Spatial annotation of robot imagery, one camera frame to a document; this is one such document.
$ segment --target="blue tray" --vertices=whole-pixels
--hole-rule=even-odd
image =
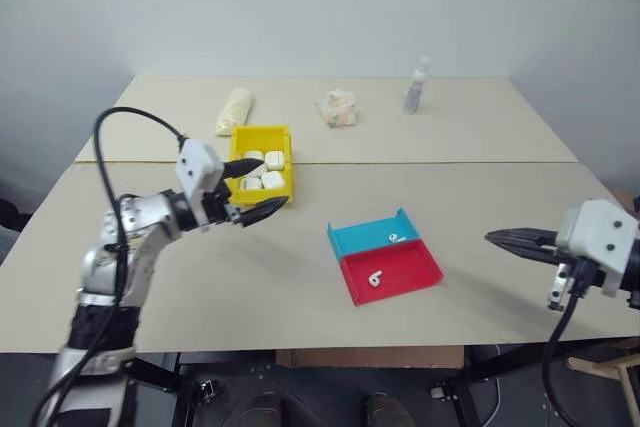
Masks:
[[[341,262],[345,255],[391,245],[390,234],[396,234],[398,238],[406,237],[406,240],[420,239],[404,209],[399,209],[395,217],[343,229],[334,229],[329,224],[327,234],[338,262]]]

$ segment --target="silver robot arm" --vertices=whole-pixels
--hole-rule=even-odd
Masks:
[[[102,338],[99,351],[64,396],[55,419],[51,416],[60,391],[51,396],[37,425],[123,427],[134,424],[136,385],[127,375],[127,366],[135,357],[135,332],[151,285],[155,261],[162,249],[178,240],[183,232],[196,227],[207,230],[210,224],[221,222],[248,226],[282,207],[287,197],[266,200],[244,212],[228,202],[230,192],[224,179],[245,175],[261,163],[255,159],[223,163],[211,147],[188,139],[176,163],[184,193],[165,191],[151,197],[121,198],[128,262],[126,285],[117,312]],[[100,242],[85,256],[76,314],[67,344],[56,357],[51,385],[78,364],[100,325],[113,315],[118,276],[115,215],[114,212],[105,215]]]

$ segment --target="shoe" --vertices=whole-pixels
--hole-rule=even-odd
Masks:
[[[238,427],[283,427],[284,402],[273,392],[266,392],[251,401],[240,415]]]
[[[366,427],[416,427],[409,412],[396,399],[375,394],[365,402]]]

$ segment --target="red tray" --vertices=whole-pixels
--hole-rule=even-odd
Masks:
[[[355,305],[431,287],[443,277],[422,240],[345,255],[340,268]],[[369,276],[379,270],[380,285],[373,287]]]

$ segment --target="black wire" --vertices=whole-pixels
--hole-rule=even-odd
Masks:
[[[102,149],[100,147],[100,127],[102,122],[112,114],[124,112],[130,114],[141,115],[142,117],[146,117],[148,119],[154,120],[155,122],[161,124],[166,127],[171,133],[173,133],[179,143],[179,147],[182,148],[186,137],[183,136],[177,129],[175,129],[171,124],[162,120],[160,117],[157,117],[153,114],[145,112],[144,110],[135,109],[133,107],[112,107],[110,109],[102,112],[95,121],[93,127],[93,148],[95,151],[96,162],[98,164],[98,170],[100,172],[100,177],[102,178],[102,183],[104,185],[105,191],[107,193],[107,197],[109,199],[109,203],[111,204],[111,209],[114,213],[117,227],[118,227],[118,235],[117,235],[117,244],[114,246],[116,249],[116,274],[114,279],[114,300],[112,307],[109,311],[107,317],[100,325],[98,329],[98,333],[95,338],[87,348],[85,354],[82,356],[82,359],[67,372],[64,376],[62,376],[54,385],[52,385],[49,390],[45,393],[43,398],[38,402],[33,415],[31,417],[31,426],[36,427],[38,423],[38,419],[40,417],[40,413],[44,406],[47,404],[49,399],[57,392],[60,391],[58,398],[56,399],[56,403],[51,411],[51,415],[49,416],[45,426],[52,427],[53,423],[60,412],[60,407],[62,406],[67,394],[73,387],[76,379],[80,375],[80,372],[87,365],[89,360],[96,354],[100,345],[102,344],[105,334],[109,329],[113,318],[118,312],[118,308],[120,306],[120,301],[122,300],[122,296],[124,295],[124,289],[127,284],[127,259],[129,255],[129,245],[127,242],[126,232],[124,230],[124,224],[122,223],[122,217],[120,215],[120,202],[124,198],[136,197],[133,194],[124,194],[119,199],[116,199],[116,196],[113,192],[113,187],[111,186],[111,181],[109,180],[109,174],[107,173],[107,168],[105,165],[104,157],[102,155]]]
[[[555,411],[558,412],[560,418],[562,418],[562,420],[564,420],[570,427],[578,427],[578,424],[571,418],[571,416],[569,416],[562,405],[560,405],[558,397],[553,390],[553,385],[551,384],[551,361],[553,360],[553,352],[556,348],[556,344],[558,343],[558,340],[560,340],[560,336],[567,327],[569,320],[571,320],[571,316],[573,315],[573,311],[576,309],[576,304],[578,303],[579,298],[580,297],[577,295],[571,296],[567,303],[567,307],[562,314],[562,318],[558,322],[558,325],[556,325],[556,328],[551,334],[551,337],[544,346],[544,350],[542,352],[542,383],[544,384],[544,390],[546,391],[547,397]]]

